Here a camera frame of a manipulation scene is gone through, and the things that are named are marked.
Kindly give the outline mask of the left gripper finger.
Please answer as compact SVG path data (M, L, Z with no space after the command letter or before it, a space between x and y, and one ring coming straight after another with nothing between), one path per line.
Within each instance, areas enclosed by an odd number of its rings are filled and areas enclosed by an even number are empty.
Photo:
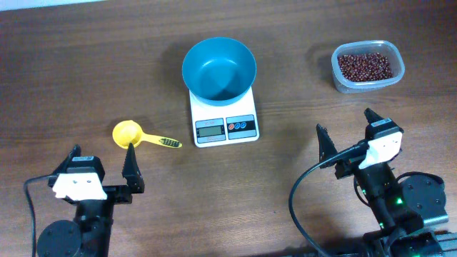
M57 168L52 172L53 175L57 176L60 173L66 173L69 164L72 162L73 157L80 157L81 147L76 144L66 156L66 158L57 166Z
M135 148L129 144L122 169L122 176L132 193L144 193L145 183L136 160Z

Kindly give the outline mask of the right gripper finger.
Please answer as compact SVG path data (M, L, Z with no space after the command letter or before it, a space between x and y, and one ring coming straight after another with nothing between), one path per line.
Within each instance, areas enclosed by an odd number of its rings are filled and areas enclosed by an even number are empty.
M370 124L374 124L374 123L376 123L378 121L382 121L383 120L383 118L381 116L379 116L375 111L373 111L370 108L367 108L364 111L364 115L366 117L367 122L369 122Z
M319 168L328 168L334 166L338 160L331 159L337 155L338 151L336 150L336 147L328 134L328 130L321 124L317 124L316 133L318 137L319 162L323 162Z

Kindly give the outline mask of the yellow plastic measuring scoop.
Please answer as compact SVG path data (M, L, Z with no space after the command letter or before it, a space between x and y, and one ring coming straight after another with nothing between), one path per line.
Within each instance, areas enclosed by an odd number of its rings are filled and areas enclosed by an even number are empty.
M169 148L181 148L183 146L176 139L144 133L141 126L133 120L121 121L116 124L112 131L112 137L115 144L123 149L127 149L130 144L137 147L142 142Z

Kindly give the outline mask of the red beans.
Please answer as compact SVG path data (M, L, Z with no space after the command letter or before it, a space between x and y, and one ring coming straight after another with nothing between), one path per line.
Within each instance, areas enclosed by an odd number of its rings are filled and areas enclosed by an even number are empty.
M343 77L352 82L380 81L393 78L388 58L380 53L344 54L337 58Z

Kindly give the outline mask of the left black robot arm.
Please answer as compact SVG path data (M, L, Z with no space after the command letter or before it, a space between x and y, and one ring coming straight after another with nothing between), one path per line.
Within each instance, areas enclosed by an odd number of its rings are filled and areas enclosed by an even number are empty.
M48 186L57 198L76 207L74 219L48 225L37 243L39 256L102 256L109 254L114 206L132 203L144 192L134 145L129 144L121 175L124 185L104 186L105 171L100 158L82 156L76 145L54 170Z

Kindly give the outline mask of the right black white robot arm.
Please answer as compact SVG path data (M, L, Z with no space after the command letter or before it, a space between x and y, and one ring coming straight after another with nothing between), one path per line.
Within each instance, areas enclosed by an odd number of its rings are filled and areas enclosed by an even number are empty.
M404 130L371 109L364 115L365 137L337 151L328 131L316 127L321 167L338 179L353 177L378 224L378 231L332 251L333 256L455 256L456 234L437 233L448 222L445 183L439 176L410 171L394 176L390 162L401 152Z

